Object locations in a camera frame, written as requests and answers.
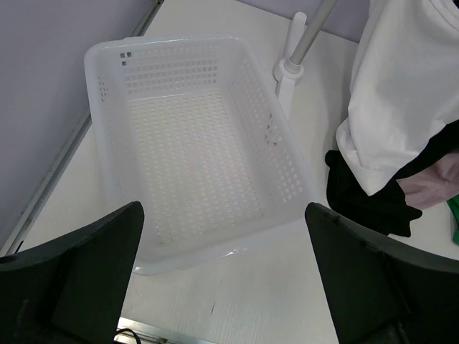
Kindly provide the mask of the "white tank top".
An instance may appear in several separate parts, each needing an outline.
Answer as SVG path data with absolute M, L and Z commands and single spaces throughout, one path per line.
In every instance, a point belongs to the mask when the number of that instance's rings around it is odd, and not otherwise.
M 458 7 L 372 1 L 356 52 L 339 150 L 374 195 L 458 119 Z

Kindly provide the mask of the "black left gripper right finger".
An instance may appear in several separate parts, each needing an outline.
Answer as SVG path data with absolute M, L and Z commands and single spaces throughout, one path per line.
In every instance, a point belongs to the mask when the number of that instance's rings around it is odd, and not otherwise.
M 305 220 L 340 343 L 458 342 L 458 261 L 318 203 Z

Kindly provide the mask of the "green tank top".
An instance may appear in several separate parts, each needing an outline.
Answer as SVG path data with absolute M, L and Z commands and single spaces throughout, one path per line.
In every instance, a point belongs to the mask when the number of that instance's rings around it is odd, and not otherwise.
M 459 195 L 454 196 L 447 201 L 450 213 L 451 213 L 451 237 L 454 244 L 459 245 Z

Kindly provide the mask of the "mauve pink tank top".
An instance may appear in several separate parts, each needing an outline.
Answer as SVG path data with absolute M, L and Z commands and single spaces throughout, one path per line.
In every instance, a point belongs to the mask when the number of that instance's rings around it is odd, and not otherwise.
M 458 195 L 458 151 L 445 155 L 430 167 L 397 180 L 408 206 L 428 209 Z

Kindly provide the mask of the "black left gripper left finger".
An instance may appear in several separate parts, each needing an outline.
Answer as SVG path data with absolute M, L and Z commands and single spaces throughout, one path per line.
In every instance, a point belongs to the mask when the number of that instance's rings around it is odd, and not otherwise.
M 2 343 L 113 343 L 141 239 L 134 201 L 1 258 Z

